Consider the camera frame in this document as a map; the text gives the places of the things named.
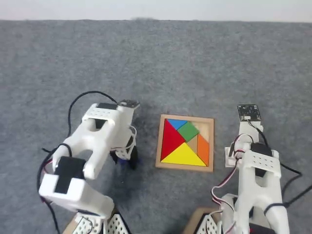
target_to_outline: black cable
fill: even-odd
[[[82,96],[86,95],[86,94],[101,94],[103,96],[106,96],[108,97],[111,101],[115,102],[117,104],[117,101],[115,99],[113,99],[111,96],[109,96],[108,94],[106,93],[103,93],[101,91],[88,91],[88,92],[85,92],[85,93],[82,93],[80,94],[78,97],[76,97],[74,99],[74,101],[70,104],[70,107],[68,109],[68,117],[67,117],[67,120],[68,120],[68,134],[67,134],[67,137],[69,137],[71,135],[71,130],[72,130],[72,126],[71,126],[71,120],[70,120],[70,115],[71,115],[71,111],[72,111],[72,108],[74,106],[74,104],[77,102],[77,100],[79,98],[81,98]],[[69,153],[69,157],[72,157],[73,156],[73,152],[72,152],[72,149],[70,148],[69,145],[65,144],[65,143],[61,143],[59,144],[56,148],[54,148],[53,150],[49,151],[45,148],[42,148],[43,151],[45,151],[46,153],[48,153],[48,155],[44,158],[44,160],[42,161],[42,163],[40,164],[39,166],[39,170],[38,170],[38,173],[37,173],[37,192],[39,194],[39,188],[40,188],[40,178],[41,178],[41,173],[42,173],[42,170],[44,168],[44,166],[47,164],[48,160],[51,158],[51,156],[54,154],[54,152],[59,148],[59,146],[65,146],[67,149],[68,149],[68,153]],[[42,202],[44,202],[47,207],[49,208],[51,214],[52,214],[52,218],[53,218],[53,221],[54,221],[54,225],[55,225],[55,229],[57,230],[57,233],[60,234],[60,231],[59,231],[59,224],[58,224],[58,221],[57,221],[57,218],[56,218],[56,215],[55,215],[55,212],[51,206],[51,204],[42,196],[40,196]]]
[[[248,124],[249,124],[250,126],[252,126],[253,128],[255,128],[255,129],[259,132],[259,134],[262,136],[262,139],[263,139],[263,141],[264,141],[264,144],[266,145],[266,147],[269,148],[268,141],[267,141],[265,135],[263,134],[263,132],[262,132],[260,129],[258,129],[256,126],[254,126],[254,125],[250,122],[250,120],[247,120],[247,121],[248,121]]]
[[[303,197],[306,193],[308,193],[310,190],[312,190],[312,185],[310,185],[309,187],[307,187],[304,191],[302,191],[301,193],[299,193],[297,196],[295,196],[293,199],[291,199],[289,202],[286,202],[286,204],[288,204],[288,206],[290,206],[291,204],[293,204],[295,201],[297,201],[298,199],[300,199],[301,197]]]
[[[268,144],[268,141],[266,139],[266,137],[264,136],[263,132],[258,129],[257,127],[255,127],[251,122],[250,120],[248,120],[248,123],[250,126],[254,127],[257,129],[257,131],[259,132],[259,134],[262,136],[263,138],[263,141],[265,143],[265,145],[269,148],[269,144]],[[283,187],[282,189],[282,197],[284,196],[285,194],[285,191],[286,189],[290,186],[290,184],[292,182],[294,182],[296,179],[300,178],[302,176],[302,173],[298,170],[295,170],[289,166],[286,166],[285,164],[283,163],[280,163],[280,165],[282,167],[284,167],[285,169],[291,171],[291,172],[294,172],[296,173],[297,175],[295,177],[293,177],[292,179],[290,179],[286,184],[285,186]],[[268,210],[271,208],[271,207],[274,207],[274,206],[284,206],[285,208],[288,208],[290,205],[292,205],[294,202],[296,202],[298,199],[300,199],[301,197],[303,197],[306,193],[308,193],[310,190],[312,190],[312,185],[310,185],[309,187],[307,187],[304,191],[302,191],[301,193],[299,193],[297,196],[295,196],[293,199],[291,199],[290,201],[288,202],[284,202],[284,203],[273,203],[273,204],[270,204],[265,210],[264,210],[264,215],[268,212]]]
[[[68,133],[67,133],[67,137],[69,137],[72,133],[72,124],[71,124],[71,120],[70,120],[70,115],[71,115],[71,111],[72,108],[74,106],[74,104],[76,103],[76,101],[78,101],[79,98],[81,98],[82,96],[85,96],[87,94],[102,94],[103,96],[108,97],[111,101],[113,101],[114,103],[117,104],[117,101],[115,99],[113,99],[111,96],[109,96],[106,93],[103,93],[101,91],[88,91],[85,93],[80,94],[78,97],[75,98],[75,100],[70,104],[69,109],[68,109],[68,117],[67,117],[67,122],[68,122]]]
[[[267,208],[265,208],[265,210],[263,212],[264,215],[266,215],[267,212],[269,211],[269,209],[274,207],[274,206],[284,206],[284,207],[286,207],[286,204],[285,203],[272,203],[272,204],[268,205]]]
[[[284,199],[285,197],[285,192],[287,190],[287,188],[290,186],[290,184],[292,182],[294,182],[296,179],[299,179],[302,176],[302,174],[300,175],[296,175],[295,177],[291,178],[290,180],[287,181],[287,183],[284,185],[283,189],[282,189],[282,198]]]

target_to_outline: circuit board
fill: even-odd
[[[237,106],[240,121],[261,121],[259,108],[255,104],[240,104]]]

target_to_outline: wooden frame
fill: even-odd
[[[196,128],[198,128],[199,130],[203,130],[203,131],[205,131],[205,128],[206,128],[206,134],[209,137],[209,166],[208,167],[160,162],[164,122],[165,122],[165,119],[167,118],[198,122],[200,124],[196,126]],[[158,134],[157,154],[156,154],[156,167],[168,168],[168,169],[193,170],[193,171],[201,171],[201,172],[213,172],[214,171],[214,119],[190,117],[190,116],[161,115],[160,125],[159,125],[159,134]]]

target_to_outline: carpet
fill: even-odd
[[[141,103],[134,119],[140,165],[109,157],[91,185],[115,201],[136,234],[181,233],[230,169],[224,147],[238,133],[239,103],[259,106],[264,132],[285,164],[312,183],[312,24],[201,21],[0,21],[0,223],[3,233],[54,234],[36,191],[45,153],[67,133],[80,93]],[[72,110],[75,129],[98,95]],[[214,173],[155,168],[160,114],[215,119]],[[281,184],[293,174],[282,169]],[[238,175],[218,191],[237,193]],[[291,233],[310,233],[312,193],[288,208]],[[55,207],[61,230],[73,213]]]

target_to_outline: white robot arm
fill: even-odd
[[[93,104],[76,131],[53,153],[54,174],[43,176],[40,196],[81,215],[109,219],[113,200],[91,188],[86,179],[96,179],[109,153],[132,166],[136,163],[137,132],[131,122],[138,106],[130,100]],[[76,157],[84,150],[92,151],[87,161]]]
[[[240,105],[238,111],[239,137],[225,148],[226,167],[237,163],[239,169],[238,196],[222,197],[228,203],[221,202],[222,229],[227,234],[249,234],[250,224],[254,224],[276,234],[289,234],[286,208],[274,206],[266,210],[271,204],[282,203],[279,154],[259,143],[257,128],[262,131],[263,127],[257,106]]]

